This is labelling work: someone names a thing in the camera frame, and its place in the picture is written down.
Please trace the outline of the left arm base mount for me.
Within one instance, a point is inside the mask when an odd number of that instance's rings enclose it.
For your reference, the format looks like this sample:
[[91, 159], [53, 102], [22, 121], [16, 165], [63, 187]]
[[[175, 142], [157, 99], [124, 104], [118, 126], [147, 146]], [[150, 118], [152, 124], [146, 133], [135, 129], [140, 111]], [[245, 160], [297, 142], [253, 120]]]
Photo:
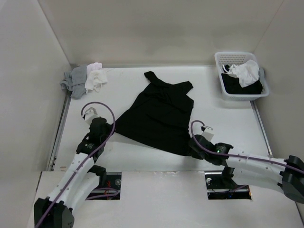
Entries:
[[102, 181], [87, 197], [87, 200], [120, 200], [122, 173], [107, 173]]

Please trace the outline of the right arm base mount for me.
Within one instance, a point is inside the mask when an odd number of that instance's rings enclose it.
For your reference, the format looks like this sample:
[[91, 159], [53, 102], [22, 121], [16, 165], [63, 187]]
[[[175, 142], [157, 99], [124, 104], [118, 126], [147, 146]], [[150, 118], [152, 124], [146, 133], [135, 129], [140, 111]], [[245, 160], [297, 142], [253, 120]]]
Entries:
[[209, 200], [251, 200], [248, 185], [237, 185], [233, 180], [234, 168], [205, 172], [207, 197]]

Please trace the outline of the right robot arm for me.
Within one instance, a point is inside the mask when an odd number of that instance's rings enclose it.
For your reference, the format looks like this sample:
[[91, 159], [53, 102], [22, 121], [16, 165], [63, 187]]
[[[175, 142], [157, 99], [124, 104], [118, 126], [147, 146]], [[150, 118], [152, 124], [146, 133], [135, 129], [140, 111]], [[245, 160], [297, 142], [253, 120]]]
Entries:
[[233, 199], [252, 185], [304, 202], [304, 163], [296, 156], [276, 159], [249, 155], [230, 144], [212, 144], [202, 135], [193, 136], [189, 146], [192, 157], [224, 168], [220, 174], [206, 177], [210, 199]]

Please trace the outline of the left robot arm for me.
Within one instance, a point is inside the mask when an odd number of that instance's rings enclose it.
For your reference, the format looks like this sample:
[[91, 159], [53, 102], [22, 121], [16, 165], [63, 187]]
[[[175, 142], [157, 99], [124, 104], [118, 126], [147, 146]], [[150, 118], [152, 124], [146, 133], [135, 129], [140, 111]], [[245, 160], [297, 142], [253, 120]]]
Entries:
[[113, 129], [102, 117], [93, 118], [89, 133], [78, 145], [71, 165], [59, 184], [44, 199], [34, 204], [37, 228], [71, 228], [74, 212], [95, 189], [106, 185], [106, 169], [96, 165]]

